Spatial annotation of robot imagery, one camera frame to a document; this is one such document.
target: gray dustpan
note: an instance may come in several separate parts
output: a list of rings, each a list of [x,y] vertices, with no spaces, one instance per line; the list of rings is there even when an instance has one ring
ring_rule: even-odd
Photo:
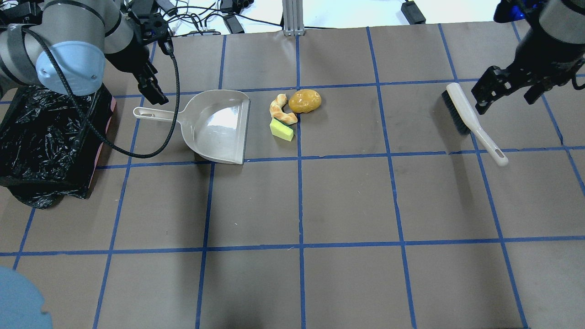
[[[244,163],[250,98],[235,90],[209,90],[197,94],[179,112],[177,122],[187,146],[219,163]],[[172,111],[137,107],[139,119],[171,122]]]

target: sponge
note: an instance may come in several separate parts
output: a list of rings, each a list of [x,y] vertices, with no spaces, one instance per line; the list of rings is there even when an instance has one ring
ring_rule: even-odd
[[[270,131],[272,135],[290,142],[294,136],[294,130],[284,123],[272,118],[270,122]]]

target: white brush handle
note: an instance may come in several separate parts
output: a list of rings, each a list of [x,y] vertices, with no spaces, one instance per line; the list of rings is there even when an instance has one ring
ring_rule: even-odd
[[[483,128],[476,129],[473,131],[477,140],[486,148],[487,153],[491,155],[498,166],[503,167],[508,164],[508,157],[502,152],[502,150],[495,144],[490,136],[483,130]]]
[[[451,83],[447,85],[447,93],[451,97],[451,101],[455,105],[459,116],[465,123],[465,125],[471,130],[480,143],[486,148],[487,153],[494,158],[494,161],[498,164],[498,166],[505,166],[508,164],[508,157],[502,152],[502,150],[495,144],[495,142],[490,138],[490,136],[483,130],[481,127],[479,120],[477,119],[477,115],[475,109],[469,104],[463,89],[461,89],[461,85],[458,83]]]

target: hand brush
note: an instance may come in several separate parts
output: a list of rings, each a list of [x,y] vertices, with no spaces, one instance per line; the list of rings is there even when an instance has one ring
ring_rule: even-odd
[[[469,133],[473,132],[476,138],[486,148],[487,153],[491,155],[499,166],[507,165],[508,157],[504,155],[502,150],[481,127],[475,110],[469,104],[465,93],[461,89],[461,85],[458,83],[447,85],[447,90],[441,96],[451,114],[451,118],[453,118],[457,131],[461,135],[469,135]]]

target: blue grid line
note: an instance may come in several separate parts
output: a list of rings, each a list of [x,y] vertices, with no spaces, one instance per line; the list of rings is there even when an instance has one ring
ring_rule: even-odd
[[[441,39],[443,40],[443,46],[445,47],[445,52],[447,53],[447,59],[449,60],[449,66],[451,66],[451,72],[453,73],[453,78],[455,78],[455,82],[458,81],[457,72],[455,72],[455,65],[453,65],[453,59],[451,58],[451,52],[449,51],[449,46],[447,46],[447,38],[445,38],[445,33],[443,32],[443,26],[439,23],[437,24],[439,28],[439,32],[441,33]]]
[[[180,95],[181,96],[183,96],[183,95],[197,95],[197,94],[200,94],[200,93],[202,93],[202,91],[182,91],[182,92],[180,92]],[[177,93],[176,92],[164,92],[163,95],[165,95],[165,96],[176,96]]]
[[[477,141],[474,135],[472,135],[473,146],[476,150],[477,148]],[[508,270],[508,276],[510,277],[510,283],[512,285],[512,292],[514,293],[514,299],[516,300],[516,306],[518,307],[518,312],[520,315],[520,320],[522,321],[522,326],[524,328],[528,328],[528,322],[526,321],[526,315],[524,314],[524,308],[522,307],[522,301],[520,300],[520,294],[518,293],[518,287],[516,286],[516,279],[514,278],[514,272],[512,271],[512,264],[510,263],[510,257],[508,256],[508,249],[506,248],[506,243],[504,240],[504,234],[502,233],[502,228],[500,226],[500,219],[498,218],[497,211],[495,210],[495,203],[493,196],[491,195],[490,183],[487,180],[486,169],[483,166],[483,161],[481,159],[481,154],[479,152],[476,153],[477,161],[479,162],[479,168],[481,171],[481,176],[483,178],[483,184],[486,187],[487,198],[490,202],[491,213],[494,217],[495,229],[498,232],[498,239],[500,241],[500,245],[502,247],[502,253],[504,255],[504,262],[506,264],[506,269]]]
[[[505,242],[579,241],[579,240],[585,240],[585,235],[566,235],[566,236],[560,236],[560,237],[504,238]]]
[[[390,152],[390,156],[421,156],[421,155],[447,155],[445,151],[436,152]]]
[[[388,83],[379,83],[380,85],[401,85],[401,84],[432,84],[432,83],[453,83],[454,79],[448,80],[418,80],[418,81],[396,81]]]
[[[112,250],[113,250],[114,242],[116,241],[116,233],[118,231],[118,223],[120,220],[120,213],[122,212],[122,203],[124,201],[124,196],[126,194],[126,185],[128,183],[128,176],[129,175],[130,175],[130,166],[128,166],[126,168],[126,174],[124,175],[124,181],[122,183],[122,189],[120,191],[120,199],[118,201],[118,209],[116,210],[116,219],[115,219],[114,225],[113,225],[112,238],[110,239],[108,258],[106,259],[106,267],[104,269],[104,276],[102,278],[102,285],[101,285],[100,290],[99,290],[98,305],[97,305],[96,310],[95,310],[93,329],[97,329],[97,327],[98,327],[99,315],[100,315],[100,312],[102,309],[102,302],[104,300],[104,293],[105,293],[106,284],[108,282],[109,267],[110,267],[110,264],[112,262]]]
[[[236,89],[241,92],[255,92],[255,91],[280,91],[280,90],[292,90],[296,87],[274,87],[274,88],[248,88],[248,89]]]
[[[468,244],[493,244],[499,243],[499,239],[458,239],[458,240],[421,240],[405,241],[407,246],[431,246],[431,245],[468,245]]]
[[[577,177],[577,181],[579,182],[579,187],[581,187],[581,192],[585,196],[585,184],[583,184],[583,178],[581,177],[581,174],[579,173],[579,170],[577,169],[577,165],[575,164],[575,160],[573,159],[573,155],[571,155],[571,152],[569,152],[569,150],[566,150],[566,151],[567,151],[567,156],[569,157],[569,162],[571,163],[571,167],[573,168],[573,172],[575,173],[575,177]]]
[[[12,269],[16,270],[18,267],[18,262],[20,262],[20,256],[22,255],[22,251],[25,248],[26,238],[29,236],[30,225],[33,222],[33,217],[35,216],[36,209],[30,209],[29,220],[26,222],[25,233],[22,235],[22,240],[20,242],[20,247],[18,248],[18,253],[16,254],[16,259],[14,260],[14,265],[12,265]]]
[[[443,27],[441,24],[438,24],[439,31],[441,33],[441,38],[443,39],[443,45],[445,46],[445,52],[447,54],[447,58],[449,59],[449,65],[451,66],[451,70],[453,71],[453,78],[459,82],[457,78],[457,72],[455,70],[455,66],[453,64],[453,60],[451,58],[451,53],[449,51],[449,45],[447,44],[447,39],[445,38],[445,34],[443,32]],[[516,307],[518,308],[518,314],[520,315],[520,320],[522,321],[522,326],[524,328],[528,328],[528,323],[526,321],[526,316],[524,314],[524,308],[522,307],[522,301],[520,300],[520,295],[518,293],[518,288],[516,286],[516,280],[514,279],[514,272],[512,271],[512,264],[510,264],[510,258],[508,257],[508,249],[506,248],[506,244],[504,241],[504,234],[502,233],[502,229],[500,227],[500,220],[498,218],[498,214],[495,209],[494,199],[491,195],[490,183],[487,180],[486,170],[483,166],[483,161],[481,159],[481,152],[480,149],[477,147],[477,141],[475,136],[472,134],[472,142],[473,142],[473,149],[476,151],[477,162],[479,164],[479,168],[481,171],[481,176],[483,178],[483,183],[486,188],[487,198],[490,203],[491,213],[494,217],[494,225],[496,231],[498,232],[498,240],[500,242],[500,246],[502,248],[502,254],[504,256],[504,262],[506,264],[506,269],[508,271],[508,277],[510,278],[510,284],[512,286],[512,292],[514,293],[514,299],[516,301]]]
[[[376,76],[376,90],[378,92],[378,106],[380,107],[380,121],[382,124],[382,131],[384,134],[384,143],[386,144],[386,155],[388,158],[388,169],[390,174],[390,183],[392,185],[392,196],[394,199],[394,212],[396,214],[396,224],[398,227],[398,237],[401,242],[401,253],[402,253],[402,268],[404,270],[404,282],[406,286],[407,298],[408,298],[408,309],[410,311],[410,320],[412,327],[417,329],[417,318],[414,310],[414,302],[412,300],[412,289],[410,282],[410,273],[408,270],[408,260],[406,254],[406,247],[404,246],[404,234],[402,232],[402,221],[400,218],[400,209],[398,208],[398,195],[396,191],[396,181],[394,177],[394,167],[392,164],[392,154],[390,149],[390,141],[388,140],[388,132],[386,129],[386,117],[384,115],[384,104],[382,102],[382,91],[380,89],[380,78],[378,74],[378,65],[376,63],[376,52],[374,51],[374,44],[371,40],[370,28],[366,27],[368,43],[370,45],[371,61],[374,66],[374,75]]]
[[[349,84],[301,85],[301,86],[299,86],[299,89],[374,87],[375,85],[376,85],[376,83],[349,83]]]
[[[214,190],[215,164],[211,164],[209,172],[209,187],[207,189],[207,210],[205,211],[205,230],[203,234],[203,249],[201,254],[201,268],[199,271],[199,289],[197,292],[197,308],[195,315],[195,329],[201,325],[201,306],[203,304],[203,282],[205,280],[205,264],[207,262],[207,245],[209,241],[209,220],[211,218],[211,200]]]
[[[106,166],[96,166],[95,170],[105,170],[105,169],[120,169],[120,168],[126,168],[128,167],[127,164],[109,164]]]
[[[153,43],[152,50],[150,52],[150,62],[154,60],[154,54],[156,53],[156,43]],[[144,106],[144,96],[140,100],[140,106]],[[136,145],[136,137],[138,135],[138,129],[140,126],[140,119],[136,119],[136,123],[134,125],[134,133],[132,135],[132,143],[130,144],[130,152],[134,152],[134,147]],[[95,308],[95,316],[94,316],[94,324],[92,326],[93,329],[98,328],[99,322],[99,315],[102,309],[102,302],[104,301],[104,293],[106,289],[106,284],[108,282],[108,274],[109,274],[109,267],[112,262],[112,251],[114,247],[114,243],[116,241],[116,234],[118,232],[118,224],[120,222],[120,214],[122,213],[122,204],[124,202],[124,196],[126,195],[126,186],[128,185],[128,177],[130,176],[130,169],[132,164],[132,157],[128,157],[126,173],[124,175],[124,181],[122,182],[122,188],[120,189],[120,198],[118,201],[118,209],[116,209],[116,218],[114,220],[113,229],[112,229],[112,237],[110,239],[110,245],[108,249],[108,257],[106,259],[106,266],[104,269],[104,276],[102,278],[102,285],[99,288],[99,297],[98,297],[98,304]]]
[[[522,153],[522,152],[550,152],[550,151],[563,151],[563,150],[585,150],[585,146],[552,146],[546,148],[523,148],[523,149],[502,149],[504,153]],[[461,154],[475,154],[475,153],[487,153],[485,149],[476,150],[460,150],[446,153],[445,151],[420,151],[420,152],[390,152],[391,157],[403,157],[403,156],[424,156],[424,155],[461,155]],[[348,154],[348,155],[306,155],[302,156],[302,160],[320,160],[320,159],[354,159],[354,158],[365,158],[365,157],[385,157],[388,156],[386,153],[364,153],[364,154]],[[278,161],[296,161],[298,157],[257,157],[251,159],[245,159],[244,162],[278,162]],[[190,165],[210,165],[211,161],[176,161],[176,162],[146,162],[146,163],[132,163],[128,164],[110,164],[106,166],[97,166],[97,170],[106,169],[121,169],[127,168],[128,166],[134,167],[158,167],[158,166],[190,166]]]
[[[400,241],[374,241],[374,242],[331,242],[320,244],[305,244],[305,248],[359,248],[359,247],[376,247],[376,246],[401,246]]]
[[[244,162],[272,162],[272,161],[297,161],[298,157],[257,157],[254,159],[245,159]]]
[[[516,39],[518,39],[518,41],[520,41],[521,40],[520,33],[518,33],[518,28],[516,27],[515,22],[512,22],[512,29],[514,30],[514,34],[516,35]]]
[[[486,150],[479,150],[479,152],[481,152],[481,153],[487,153]],[[476,153],[475,150],[461,150],[461,151],[449,152],[449,155],[456,155],[456,154],[475,154],[475,153]]]
[[[288,245],[251,245],[251,246],[216,246],[207,247],[207,251],[222,252],[222,251],[246,251],[246,250],[281,250],[281,249],[300,249],[300,244]]]
[[[148,163],[132,163],[130,167],[160,167],[160,166],[188,166],[188,165],[209,165],[211,161],[176,161],[176,162],[148,162]]]
[[[550,237],[517,237],[504,238],[504,242],[545,242],[545,241],[585,241],[585,235],[561,235]],[[467,244],[496,244],[500,243],[499,238],[487,239],[454,239],[454,240],[413,240],[413,241],[366,241],[366,242],[325,242],[303,244],[304,249],[319,248],[359,248],[359,247],[377,247],[377,246],[432,246],[432,245],[467,245]],[[215,246],[199,248],[160,248],[160,249],[114,249],[110,250],[63,250],[63,251],[23,251],[19,252],[0,252],[0,257],[7,256],[57,256],[57,255],[133,255],[143,253],[189,253],[203,252],[227,252],[227,251],[249,251],[249,250],[291,250],[300,249],[300,244],[277,244],[277,245],[241,245],[241,246]]]
[[[223,36],[223,43],[221,46],[221,62],[219,65],[219,84],[218,89],[221,89],[223,86],[223,64],[225,62],[225,42],[226,42],[226,35]]]
[[[298,243],[299,243],[299,279],[301,285],[301,328],[307,327],[307,315],[305,306],[305,238],[302,226],[302,156],[301,156],[301,116],[297,122],[297,173],[298,173]]]
[[[295,59],[297,63],[297,90],[301,89],[301,49],[299,35],[295,35]]]
[[[386,153],[371,153],[371,154],[348,154],[348,155],[307,155],[302,156],[302,160],[320,160],[320,159],[355,159],[360,157],[385,157]]]
[[[552,121],[552,124],[555,126],[557,136],[560,139],[560,144],[563,145],[562,149],[564,149],[564,151],[567,153],[567,157],[569,158],[569,163],[571,164],[571,168],[573,169],[573,173],[575,174],[575,178],[577,179],[577,182],[579,182],[579,187],[581,188],[581,192],[585,196],[585,184],[583,184],[583,179],[581,177],[581,174],[579,173],[579,170],[577,168],[577,165],[575,164],[575,160],[573,159],[573,156],[571,155],[569,148],[565,146],[565,140],[563,138],[563,134],[560,131],[559,124],[556,122],[555,116],[552,113],[552,109],[550,108],[550,105],[548,103],[548,100],[546,99],[546,96],[543,95],[543,96],[541,96],[541,98],[545,104],[546,111],[548,112],[548,114],[550,116],[550,120]]]
[[[295,53],[297,64],[297,90],[301,89],[301,50],[299,36],[295,36]],[[305,305],[305,238],[302,226],[302,150],[301,150],[301,115],[297,121],[297,174],[298,174],[298,267],[301,302],[301,329],[307,329],[307,312]]]
[[[548,101],[546,100],[546,97],[544,95],[542,95],[541,98],[542,98],[542,102],[544,102],[544,104],[545,104],[546,112],[548,112],[550,120],[552,121],[552,124],[555,127],[556,134],[560,139],[560,144],[564,146],[565,139],[563,137],[563,134],[560,132],[559,125],[556,122],[555,116],[552,114],[552,110],[550,109]]]

